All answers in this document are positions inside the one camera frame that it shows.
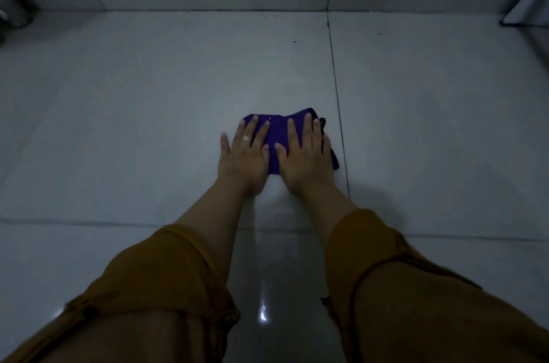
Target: tile floor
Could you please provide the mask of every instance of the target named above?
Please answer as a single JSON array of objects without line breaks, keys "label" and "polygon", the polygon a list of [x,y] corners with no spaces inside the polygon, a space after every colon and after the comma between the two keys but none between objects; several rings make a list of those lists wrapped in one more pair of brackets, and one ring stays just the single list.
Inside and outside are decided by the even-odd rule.
[{"label": "tile floor", "polygon": [[[497,16],[42,13],[0,73],[0,359],[203,193],[221,132],[307,107],[345,193],[549,327],[549,74]],[[229,285],[226,361],[343,360],[277,176],[244,208]]]}]

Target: finger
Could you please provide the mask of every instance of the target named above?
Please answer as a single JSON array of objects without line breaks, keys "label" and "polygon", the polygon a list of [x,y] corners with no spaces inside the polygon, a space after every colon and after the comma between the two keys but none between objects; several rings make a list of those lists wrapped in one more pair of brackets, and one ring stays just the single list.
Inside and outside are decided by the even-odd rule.
[{"label": "finger", "polygon": [[322,149],[322,132],[320,130],[320,120],[315,118],[312,121],[312,148]]},{"label": "finger", "polygon": [[229,148],[229,139],[227,139],[227,135],[222,133],[221,134],[221,157],[227,156],[230,153]]},{"label": "finger", "polygon": [[288,154],[286,152],[286,148],[282,146],[280,143],[275,143],[274,148],[276,150],[276,157],[278,158],[278,164],[282,166],[286,158],[288,157]]},{"label": "finger", "polygon": [[303,137],[301,138],[301,147],[310,149],[312,148],[312,116],[311,113],[305,115],[303,122]]},{"label": "finger", "polygon": [[234,134],[234,138],[233,138],[233,145],[232,145],[233,150],[235,150],[240,145],[240,141],[242,140],[242,133],[244,131],[244,124],[246,124],[244,120],[241,120],[240,123],[238,124],[237,132]]},{"label": "finger", "polygon": [[330,138],[327,134],[325,134],[322,137],[322,140],[324,141],[324,146],[322,147],[322,156],[328,163],[332,163],[332,142],[330,142]]},{"label": "finger", "polygon": [[255,135],[255,139],[253,144],[251,145],[254,149],[259,149],[263,146],[263,143],[265,141],[265,137],[267,136],[267,132],[269,131],[269,125],[271,122],[267,120],[263,126],[261,126],[261,129],[257,132],[257,135]]},{"label": "finger", "polygon": [[295,131],[295,122],[292,118],[288,120],[288,149],[299,150],[298,132]]},{"label": "finger", "polygon": [[250,123],[246,126],[242,132],[242,147],[249,148],[251,146],[251,138],[254,136],[254,130],[257,127],[257,121],[259,117],[253,116]]},{"label": "finger", "polygon": [[261,148],[261,154],[263,155],[263,159],[265,159],[265,164],[268,166],[269,161],[271,160],[271,154],[269,153],[269,145],[264,145]]}]

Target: purple rag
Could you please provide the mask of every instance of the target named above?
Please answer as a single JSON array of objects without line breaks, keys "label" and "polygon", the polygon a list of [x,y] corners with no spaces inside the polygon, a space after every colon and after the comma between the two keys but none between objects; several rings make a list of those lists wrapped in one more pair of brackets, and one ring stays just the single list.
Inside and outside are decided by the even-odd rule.
[{"label": "purple rag", "polygon": [[[299,145],[301,145],[301,137],[303,136],[303,123],[305,122],[305,115],[307,113],[311,113],[312,119],[318,118],[315,111],[313,109],[305,109],[297,112],[296,114],[292,114],[291,116],[280,116],[280,115],[268,115],[268,114],[258,114],[259,120],[257,122],[257,126],[254,131],[254,135],[252,137],[255,139],[255,135],[263,126],[263,124],[269,120],[271,122],[271,126],[269,127],[269,131],[267,132],[267,137],[265,138],[265,143],[269,145],[269,152],[271,152],[271,160],[269,161],[269,174],[274,175],[280,175],[280,165],[278,165],[278,158],[276,156],[276,150],[275,150],[275,143],[280,143],[286,148],[286,151],[289,153],[288,148],[288,119],[292,118],[295,122],[295,129],[298,132],[298,138],[299,138]],[[248,123],[250,123],[251,118],[255,116],[254,114],[250,114],[249,116],[244,117],[244,121],[246,123],[246,126]],[[326,120],[324,118],[320,119],[320,127],[322,134],[324,135],[324,126],[326,124]],[[338,159],[335,157],[335,153],[332,150],[332,166],[334,169],[339,168],[339,162]]]}]

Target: left hand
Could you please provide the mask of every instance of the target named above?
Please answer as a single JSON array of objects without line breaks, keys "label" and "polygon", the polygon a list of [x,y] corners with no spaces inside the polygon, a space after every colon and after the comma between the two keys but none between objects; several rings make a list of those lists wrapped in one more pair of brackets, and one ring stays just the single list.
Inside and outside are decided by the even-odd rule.
[{"label": "left hand", "polygon": [[238,124],[233,144],[229,147],[226,134],[221,135],[221,158],[217,167],[217,178],[234,179],[243,185],[246,195],[257,195],[267,182],[269,170],[269,146],[263,145],[269,122],[265,122],[253,143],[251,138],[257,126],[258,117],[254,116],[244,128],[244,120]]}]

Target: hand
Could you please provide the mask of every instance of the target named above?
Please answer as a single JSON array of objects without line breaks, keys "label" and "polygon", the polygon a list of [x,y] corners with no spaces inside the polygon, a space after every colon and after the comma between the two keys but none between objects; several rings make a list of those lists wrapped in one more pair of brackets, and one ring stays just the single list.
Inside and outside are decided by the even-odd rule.
[{"label": "hand", "polygon": [[274,145],[280,164],[280,175],[290,192],[300,198],[309,188],[334,184],[330,139],[327,135],[322,136],[319,119],[316,118],[312,125],[311,119],[311,114],[307,113],[301,147],[292,119],[288,120],[289,155],[283,145]]},{"label": "hand", "polygon": [[221,158],[217,167],[218,178],[230,178],[243,185],[246,195],[257,195],[265,186],[269,170],[269,146],[263,145],[269,122],[266,121],[253,143],[251,138],[257,126],[254,116],[244,128],[244,120],[238,124],[233,144],[229,147],[226,134],[221,135]]}]

